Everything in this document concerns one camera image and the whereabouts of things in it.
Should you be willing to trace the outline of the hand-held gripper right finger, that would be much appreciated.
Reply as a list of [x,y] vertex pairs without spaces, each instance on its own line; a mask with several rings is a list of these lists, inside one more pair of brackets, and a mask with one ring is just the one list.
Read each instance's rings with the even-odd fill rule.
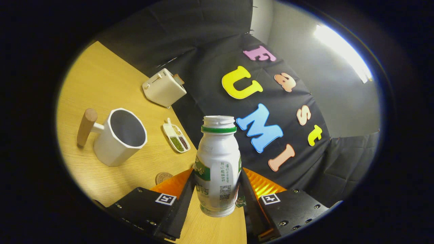
[[342,181],[318,167],[271,173],[244,167],[240,183],[258,243],[282,241],[321,222],[343,201]]

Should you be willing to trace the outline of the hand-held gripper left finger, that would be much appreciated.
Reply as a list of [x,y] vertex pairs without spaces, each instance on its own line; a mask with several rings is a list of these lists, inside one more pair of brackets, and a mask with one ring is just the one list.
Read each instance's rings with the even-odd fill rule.
[[148,237],[175,241],[180,238],[194,187],[191,168],[151,189],[137,187],[108,207],[99,206]]

